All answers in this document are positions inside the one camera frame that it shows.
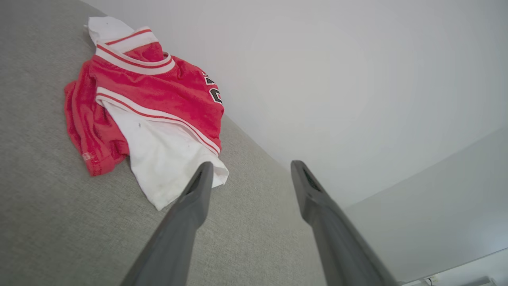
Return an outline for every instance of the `white stripe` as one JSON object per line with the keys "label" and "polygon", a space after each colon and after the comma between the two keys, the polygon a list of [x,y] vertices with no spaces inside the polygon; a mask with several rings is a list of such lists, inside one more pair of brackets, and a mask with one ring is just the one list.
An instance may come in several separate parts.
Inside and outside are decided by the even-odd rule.
{"label": "white stripe", "polygon": [[144,32],[108,46],[118,53],[125,53],[135,48],[156,42],[158,42],[158,39],[152,32]]}
{"label": "white stripe", "polygon": [[[116,55],[118,56],[121,56],[122,58],[128,58],[128,56],[124,55],[124,54],[117,54],[115,53]],[[155,75],[155,74],[161,74],[161,73],[166,73],[166,72],[169,72],[174,66],[175,66],[175,61],[173,61],[171,59],[171,57],[168,57],[160,62],[156,62],[156,63],[146,63],[146,62],[142,62],[142,61],[137,61],[137,60],[134,60],[134,59],[126,59],[130,62],[141,62],[142,65],[145,65],[145,66],[156,66],[156,65],[160,65],[160,64],[164,64],[168,61],[171,61],[170,64],[168,65],[165,65],[165,66],[162,66],[160,68],[152,68],[152,69],[148,69],[148,68],[142,68],[142,67],[138,67],[138,66],[135,66],[135,65],[131,65],[129,63],[126,63],[122,60],[119,60],[117,59],[116,57],[108,54],[107,52],[101,50],[101,49],[97,49],[96,50],[96,55],[97,56],[100,56],[101,58],[105,59],[106,61],[120,67],[120,68],[123,68],[125,70],[128,70],[128,71],[132,71],[132,72],[135,72],[135,73],[139,73],[139,74],[147,74],[147,75]]]}
{"label": "white stripe", "polygon": [[[170,114],[170,113],[167,113],[167,112],[164,112],[164,111],[160,111],[160,110],[154,110],[154,109],[149,109],[149,108],[143,107],[143,106],[137,104],[136,102],[130,100],[129,98],[127,98],[127,97],[125,97],[125,96],[123,96],[121,94],[118,94],[116,92],[113,92],[111,90],[108,90],[108,89],[105,89],[105,88],[102,88],[102,87],[97,87],[97,93],[103,93],[105,95],[111,96],[111,97],[117,99],[118,101],[122,102],[123,104],[131,107],[132,109],[134,109],[137,112],[140,112],[142,114],[147,114],[147,115],[151,115],[151,116],[167,117],[169,119],[165,119],[165,118],[153,118],[153,117],[142,116],[142,115],[137,113],[138,115],[142,116],[146,120],[158,121],[158,122],[168,122],[168,123],[173,123],[173,124],[178,124],[180,126],[183,126],[187,130],[191,131],[191,133],[194,134],[196,139],[198,141],[200,141],[206,148],[208,148],[210,151],[212,151],[216,156],[218,156],[218,154],[220,153],[220,148],[217,146],[217,144],[215,144],[212,140],[210,140],[208,137],[206,137],[203,133],[201,133],[201,131],[199,131],[192,124],[190,124],[189,122],[183,120],[182,118],[180,118],[180,117],[178,117],[176,115],[173,115],[173,114]],[[104,97],[104,96],[101,96],[101,95],[97,95],[96,96],[96,102],[99,105],[103,106],[103,104],[101,102],[103,100],[107,101],[107,102],[109,102],[109,103],[111,103],[111,104],[113,104],[115,106],[118,106],[118,107],[122,108],[123,110],[126,110],[128,112],[133,112],[132,110],[130,110],[129,108],[127,108],[123,104],[118,103],[115,100],[112,100],[110,98],[107,98],[107,97]]]}

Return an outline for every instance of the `red stripe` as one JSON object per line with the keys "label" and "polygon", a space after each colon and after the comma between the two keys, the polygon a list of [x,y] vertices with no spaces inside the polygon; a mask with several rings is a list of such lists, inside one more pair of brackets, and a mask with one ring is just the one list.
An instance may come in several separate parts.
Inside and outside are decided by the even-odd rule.
{"label": "red stripe", "polygon": [[137,67],[140,67],[140,68],[146,68],[146,69],[156,69],[156,68],[161,68],[161,67],[165,67],[167,66],[168,64],[170,64],[172,62],[172,59],[167,61],[166,63],[163,63],[163,64],[160,64],[160,65],[157,65],[157,66],[145,66],[145,65],[141,65],[141,64],[138,64],[138,63],[134,63],[134,62],[131,62],[129,60],[126,60],[120,56],[118,56],[117,54],[113,53],[112,51],[106,49],[105,47],[101,46],[101,45],[97,45],[97,48],[105,51],[106,53],[114,56],[115,58],[121,60],[122,62],[124,63],[128,63],[130,65],[133,65],[133,66],[137,66]]}
{"label": "red stripe", "polygon": [[151,32],[151,31],[152,31],[152,30],[150,30],[150,29],[141,30],[141,31],[139,31],[139,32],[135,32],[134,34],[132,34],[132,35],[130,35],[130,36],[127,36],[127,37],[125,37],[125,38],[121,38],[121,39],[118,39],[118,40],[114,40],[114,41],[108,42],[108,43],[106,43],[106,45],[116,44],[116,43],[121,42],[121,41],[123,41],[123,40],[125,40],[125,39],[132,38],[132,37],[137,36],[137,35],[139,35],[139,34],[143,34],[143,33]]}
{"label": "red stripe", "polygon": [[181,123],[184,123],[188,128],[190,128],[193,133],[199,138],[199,140],[201,141],[201,143],[204,143],[208,146],[210,146],[210,148],[212,148],[213,150],[215,150],[217,153],[220,153],[220,150],[217,150],[215,149],[212,145],[210,145],[208,142],[206,142],[205,140],[203,140],[201,138],[201,136],[199,136],[199,134],[197,132],[194,131],[194,127],[192,127],[191,125],[187,124],[186,122],[182,121],[182,120],[178,120],[178,119],[175,119],[175,118],[169,118],[169,117],[166,117],[166,116],[156,116],[156,115],[149,115],[149,114],[145,114],[145,113],[142,113],[142,112],[139,112],[137,110],[135,110],[134,108],[128,106],[127,104],[125,104],[124,102],[114,98],[114,97],[111,97],[109,95],[106,95],[106,94],[103,94],[103,93],[97,93],[97,95],[100,95],[100,96],[104,96],[104,97],[107,97],[109,99],[112,99],[120,104],[122,104],[123,106],[127,107],[128,109],[134,111],[135,113],[141,115],[141,116],[144,116],[144,117],[150,117],[150,118],[161,118],[161,119],[167,119],[167,120],[172,120],[172,121],[178,121],[178,122],[181,122]]}

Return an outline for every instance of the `white cloth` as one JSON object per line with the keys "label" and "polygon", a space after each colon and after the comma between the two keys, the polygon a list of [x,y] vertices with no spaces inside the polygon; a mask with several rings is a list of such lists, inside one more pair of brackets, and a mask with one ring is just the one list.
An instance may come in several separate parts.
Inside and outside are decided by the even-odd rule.
{"label": "white cloth", "polygon": [[[134,31],[112,17],[90,17],[88,27],[94,43],[116,40]],[[180,196],[203,162],[213,164],[212,187],[228,179],[229,171],[222,161],[185,129],[171,123],[148,121],[106,101],[103,105],[126,138],[131,170],[157,210]]]}

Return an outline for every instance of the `red jersey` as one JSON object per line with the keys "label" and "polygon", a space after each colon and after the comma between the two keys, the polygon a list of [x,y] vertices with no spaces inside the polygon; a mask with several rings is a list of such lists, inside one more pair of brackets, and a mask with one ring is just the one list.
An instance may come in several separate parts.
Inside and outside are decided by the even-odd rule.
{"label": "red jersey", "polygon": [[149,28],[99,42],[65,92],[68,133],[92,176],[111,171],[129,154],[103,101],[147,120],[180,125],[213,154],[221,151],[224,107],[217,85],[200,68],[163,52]]}

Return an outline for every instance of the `gray carpet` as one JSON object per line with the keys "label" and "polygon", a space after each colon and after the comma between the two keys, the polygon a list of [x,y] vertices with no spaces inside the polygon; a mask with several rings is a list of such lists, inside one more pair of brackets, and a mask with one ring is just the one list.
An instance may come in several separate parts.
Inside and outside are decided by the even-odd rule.
{"label": "gray carpet", "polygon": [[[77,0],[7,0],[0,10],[0,284],[118,285],[157,212],[128,161],[91,178],[66,132],[63,87],[93,53],[99,11]],[[188,285],[322,285],[289,173],[224,117],[231,174],[212,192]]]}

